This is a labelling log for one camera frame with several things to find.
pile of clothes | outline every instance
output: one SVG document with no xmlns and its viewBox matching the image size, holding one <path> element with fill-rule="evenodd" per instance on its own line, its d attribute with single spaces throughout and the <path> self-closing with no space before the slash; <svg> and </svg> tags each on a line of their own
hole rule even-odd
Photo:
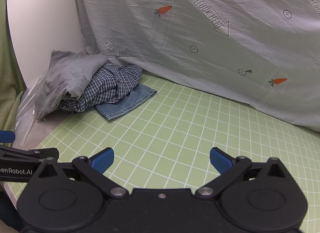
<svg viewBox="0 0 320 233">
<path fill-rule="evenodd" d="M 53 51 L 49 70 L 35 96 L 37 119 L 61 109 L 73 113 L 97 109 L 108 120 L 119 117 L 156 94 L 139 84 L 138 66 L 108 64 L 108 56 Z"/>
</svg>

green grid mat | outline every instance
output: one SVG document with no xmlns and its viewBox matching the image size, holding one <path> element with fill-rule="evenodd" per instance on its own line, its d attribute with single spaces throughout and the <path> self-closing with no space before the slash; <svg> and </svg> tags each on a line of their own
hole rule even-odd
<svg viewBox="0 0 320 233">
<path fill-rule="evenodd" d="M 115 161 L 104 175 L 129 191 L 194 191 L 219 175 L 209 161 L 213 146 L 254 162 L 279 157 L 308 199 L 301 229 L 320 232 L 319 133 L 162 78 L 143 75 L 140 82 L 158 94 L 112 122 L 97 111 L 70 116 L 38 148 L 57 147 L 59 161 L 69 162 L 112 147 Z M 9 186 L 18 198 L 25 185 Z"/>
</svg>

blue and white checkered shirt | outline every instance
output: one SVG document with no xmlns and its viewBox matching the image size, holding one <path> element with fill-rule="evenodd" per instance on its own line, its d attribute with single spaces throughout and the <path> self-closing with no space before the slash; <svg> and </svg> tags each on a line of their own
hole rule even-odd
<svg viewBox="0 0 320 233">
<path fill-rule="evenodd" d="M 142 68 L 121 66 L 115 68 L 105 64 L 93 75 L 79 100 L 61 100 L 63 111 L 84 112 L 101 103 L 115 103 L 127 95 L 138 84 Z"/>
</svg>

green curtain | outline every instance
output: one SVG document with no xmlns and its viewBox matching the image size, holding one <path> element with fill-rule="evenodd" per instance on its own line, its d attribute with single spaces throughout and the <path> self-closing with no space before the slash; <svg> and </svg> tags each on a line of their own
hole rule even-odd
<svg viewBox="0 0 320 233">
<path fill-rule="evenodd" d="M 14 131 L 25 84 L 14 55 L 6 9 L 6 0 L 0 0 L 0 130 Z"/>
</svg>

carrot print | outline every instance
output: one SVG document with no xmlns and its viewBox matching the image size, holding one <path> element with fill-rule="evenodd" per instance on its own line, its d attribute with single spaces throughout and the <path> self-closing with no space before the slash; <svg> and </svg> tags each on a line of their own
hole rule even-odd
<svg viewBox="0 0 320 233">
<path fill-rule="evenodd" d="M 273 86 L 273 84 L 279 85 L 280 83 L 286 80 L 287 78 L 275 78 L 275 79 L 269 80 L 268 82 L 271 83 L 271 86 Z"/>
<path fill-rule="evenodd" d="M 170 11 L 170 9 L 172 8 L 171 5 L 165 6 L 165 7 L 161 7 L 159 9 L 156 9 L 155 14 L 158 15 L 158 17 L 161 17 L 160 15 L 164 15 L 166 14 L 168 11 Z"/>
</svg>

